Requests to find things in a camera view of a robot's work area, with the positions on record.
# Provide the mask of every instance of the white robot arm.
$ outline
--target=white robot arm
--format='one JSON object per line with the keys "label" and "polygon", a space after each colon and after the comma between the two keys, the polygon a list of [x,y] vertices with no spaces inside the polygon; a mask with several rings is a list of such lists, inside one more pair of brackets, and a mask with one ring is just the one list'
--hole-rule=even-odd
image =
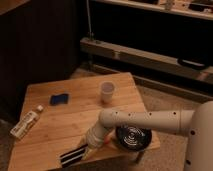
{"label": "white robot arm", "polygon": [[99,148],[115,126],[127,124],[144,129],[187,136],[185,171],[213,170],[213,101],[195,111],[157,111],[125,113],[115,109],[103,110],[99,120],[86,134],[90,148]]}

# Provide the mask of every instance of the floor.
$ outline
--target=floor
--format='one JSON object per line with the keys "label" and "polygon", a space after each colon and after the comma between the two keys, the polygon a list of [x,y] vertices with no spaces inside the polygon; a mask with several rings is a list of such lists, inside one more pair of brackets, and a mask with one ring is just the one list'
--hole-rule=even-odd
{"label": "floor", "polygon": [[[97,73],[85,69],[77,69],[71,76],[73,78],[95,76]],[[165,92],[138,85],[138,90],[148,111],[195,109],[199,103],[183,99]],[[0,120],[0,171],[6,171],[13,146],[13,138],[9,135],[12,125]],[[187,138],[158,133],[161,147],[157,150],[147,151],[139,164],[133,164],[133,158],[120,157],[106,161],[73,166],[69,170],[76,171],[181,171],[184,165],[184,155]]]}

